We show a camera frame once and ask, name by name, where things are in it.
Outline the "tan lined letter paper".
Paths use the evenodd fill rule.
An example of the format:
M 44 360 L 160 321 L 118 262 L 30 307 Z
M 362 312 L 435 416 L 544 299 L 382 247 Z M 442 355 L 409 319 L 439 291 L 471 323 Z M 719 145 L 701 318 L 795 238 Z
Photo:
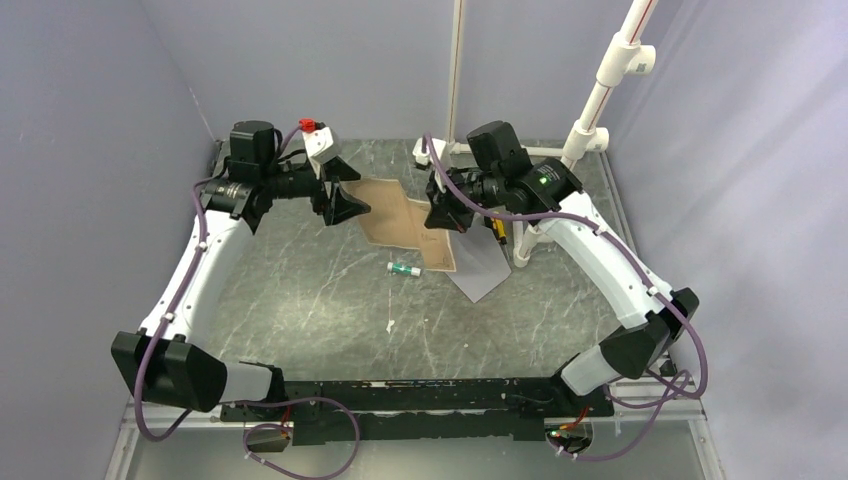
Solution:
M 371 211 L 357 217 L 359 226 L 372 245 L 418 250 L 427 270 L 455 272 L 448 232 L 427 229 L 430 212 L 427 201 L 411 199 L 394 179 L 363 178 L 343 182 L 353 197 L 367 203 Z

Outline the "grey envelope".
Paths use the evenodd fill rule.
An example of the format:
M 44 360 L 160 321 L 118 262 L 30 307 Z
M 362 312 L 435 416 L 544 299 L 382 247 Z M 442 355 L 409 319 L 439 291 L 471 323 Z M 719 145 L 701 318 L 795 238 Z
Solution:
M 511 274 L 511 267 L 493 232 L 473 225 L 466 233 L 448 234 L 455 270 L 448 278 L 472 302 L 477 303 Z

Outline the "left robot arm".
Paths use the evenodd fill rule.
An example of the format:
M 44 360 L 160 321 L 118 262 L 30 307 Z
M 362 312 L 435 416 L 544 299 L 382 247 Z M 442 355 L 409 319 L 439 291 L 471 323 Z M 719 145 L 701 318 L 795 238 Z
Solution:
M 371 209 L 343 188 L 360 177 L 322 122 L 302 119 L 289 133 L 267 121 L 236 123 L 212 177 L 192 190 L 194 226 L 162 297 L 137 331 L 118 333 L 111 345 L 133 399 L 198 412 L 247 401 L 261 419 L 279 417 L 288 402 L 280 369 L 224 362 L 202 345 L 228 277 L 273 203 L 306 198 L 325 225 L 337 225 Z

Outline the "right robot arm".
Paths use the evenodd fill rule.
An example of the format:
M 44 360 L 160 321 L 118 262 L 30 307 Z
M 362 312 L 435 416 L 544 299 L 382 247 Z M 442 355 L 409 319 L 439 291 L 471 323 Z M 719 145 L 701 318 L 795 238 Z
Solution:
M 551 401 L 560 413 L 574 415 L 600 387 L 640 378 L 681 333 L 691 330 L 700 300 L 692 289 L 675 289 L 662 280 L 622 242 L 561 160 L 532 161 L 510 123 L 489 122 L 467 140 L 473 167 L 449 166 L 446 152 L 428 134 L 413 148 L 417 167 L 432 170 L 425 227 L 464 233 L 477 215 L 526 223 L 565 250 L 619 323 L 559 370 Z

